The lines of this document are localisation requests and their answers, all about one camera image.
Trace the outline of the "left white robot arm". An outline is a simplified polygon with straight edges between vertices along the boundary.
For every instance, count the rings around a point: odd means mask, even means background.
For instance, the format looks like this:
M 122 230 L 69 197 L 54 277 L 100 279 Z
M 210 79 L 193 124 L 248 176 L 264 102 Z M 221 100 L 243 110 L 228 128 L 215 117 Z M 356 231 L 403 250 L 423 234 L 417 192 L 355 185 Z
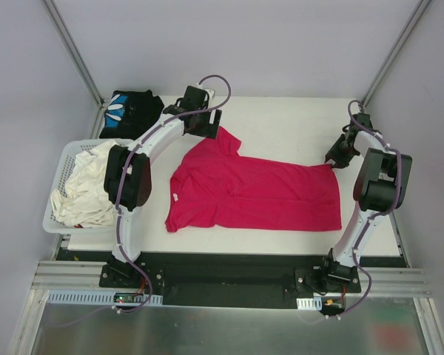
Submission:
M 185 134 L 216 138 L 222 111 L 212 106 L 215 92 L 202 83 L 189 85 L 174 104 L 162 109 L 157 121 L 126 146 L 110 149 L 104 191 L 115 207 L 115 245 L 102 269 L 103 281 L 117 279 L 124 287 L 137 286 L 146 277 L 140 269 L 138 213 L 152 191 L 151 165 L 174 141 Z

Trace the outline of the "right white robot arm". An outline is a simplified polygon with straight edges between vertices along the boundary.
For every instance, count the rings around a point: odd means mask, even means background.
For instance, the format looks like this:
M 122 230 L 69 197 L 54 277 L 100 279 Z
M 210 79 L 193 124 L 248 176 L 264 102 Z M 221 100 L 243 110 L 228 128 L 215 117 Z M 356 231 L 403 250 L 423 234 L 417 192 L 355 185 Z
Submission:
M 355 156 L 363 158 L 354 182 L 351 219 L 339 241 L 323 258 L 318 273 L 321 292 L 341 292 L 358 280 L 360 258 L 369 238 L 405 198 L 412 157 L 390 147 L 373 129 L 366 113 L 351 115 L 350 124 L 325 155 L 325 162 L 345 169 Z

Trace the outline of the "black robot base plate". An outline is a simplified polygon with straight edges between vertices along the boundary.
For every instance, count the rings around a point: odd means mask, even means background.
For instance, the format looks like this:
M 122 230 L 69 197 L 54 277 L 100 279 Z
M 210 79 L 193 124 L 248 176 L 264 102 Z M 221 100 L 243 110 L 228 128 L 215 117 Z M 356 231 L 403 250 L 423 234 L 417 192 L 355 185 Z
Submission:
M 359 294 L 356 268 L 331 266 L 316 255 L 143 252 L 129 264 L 110 257 L 102 288 L 145 287 L 164 305 L 293 309 L 297 300 Z

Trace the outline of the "pink t shirt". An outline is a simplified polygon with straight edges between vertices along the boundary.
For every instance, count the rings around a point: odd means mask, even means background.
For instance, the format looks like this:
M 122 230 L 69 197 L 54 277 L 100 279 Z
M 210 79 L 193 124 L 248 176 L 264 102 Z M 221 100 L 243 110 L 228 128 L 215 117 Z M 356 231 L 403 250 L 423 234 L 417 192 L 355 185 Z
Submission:
M 280 231 L 342 228 L 337 178 L 328 164 L 302 166 L 239 155 L 224 128 L 189 150 L 169 182 L 166 230 L 191 226 Z

